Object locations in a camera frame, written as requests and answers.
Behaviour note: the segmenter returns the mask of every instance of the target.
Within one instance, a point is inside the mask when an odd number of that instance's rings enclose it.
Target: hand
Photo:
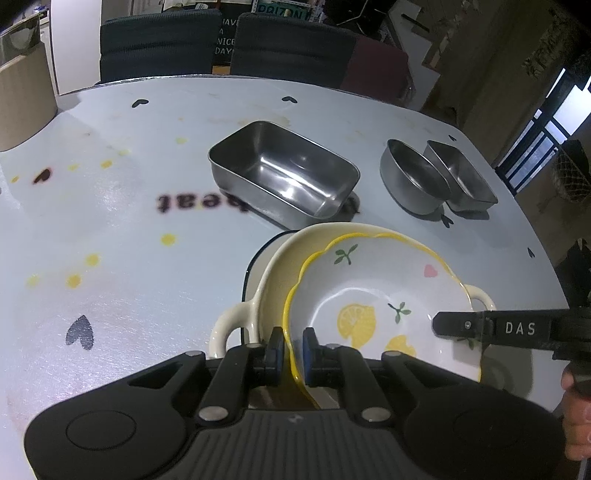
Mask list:
[[[574,388],[574,379],[567,367],[560,381],[565,392],[562,397],[566,435],[564,451],[570,460],[581,461],[591,457],[591,399],[585,399]]]

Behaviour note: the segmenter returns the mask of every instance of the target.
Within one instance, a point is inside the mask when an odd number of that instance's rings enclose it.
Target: beige cylinder container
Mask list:
[[[56,112],[47,56],[39,41],[0,66],[0,151],[31,138]]]

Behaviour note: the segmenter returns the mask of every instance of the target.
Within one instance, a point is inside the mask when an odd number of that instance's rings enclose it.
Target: pot handle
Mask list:
[[[252,302],[243,301],[223,312],[213,326],[209,337],[210,358],[221,358],[226,355],[226,343],[230,333],[244,327],[248,331],[249,341],[258,343],[258,329],[251,319]]]
[[[474,285],[464,285],[464,287],[466,287],[470,301],[472,299],[480,300],[487,310],[496,310],[495,302],[492,301],[492,298],[484,290]]]

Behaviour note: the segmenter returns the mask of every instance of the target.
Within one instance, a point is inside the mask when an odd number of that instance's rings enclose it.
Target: table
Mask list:
[[[254,120],[355,163],[355,221],[426,244],[499,309],[567,306],[500,179],[459,130],[420,113],[312,85],[219,76],[118,82],[58,105],[46,128],[0,153],[3,477],[33,478],[22,433],[50,404],[180,352],[207,351],[215,319],[240,300],[251,257],[280,231],[222,197],[207,159]],[[409,215],[379,176],[389,138],[419,151],[427,140],[456,145],[499,203],[478,218],[445,206],[449,227]],[[551,353],[495,347],[485,357],[493,383],[549,409],[559,402],[564,362]]]

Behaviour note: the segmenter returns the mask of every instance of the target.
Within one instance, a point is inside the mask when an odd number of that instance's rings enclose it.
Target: plate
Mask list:
[[[484,292],[464,286],[442,258],[409,237],[340,236],[305,261],[285,302],[292,374],[302,385],[301,337],[312,326],[321,345],[352,346],[365,358],[398,350],[479,380],[480,343],[438,338],[431,329],[440,311],[472,311],[470,295],[494,308]]]

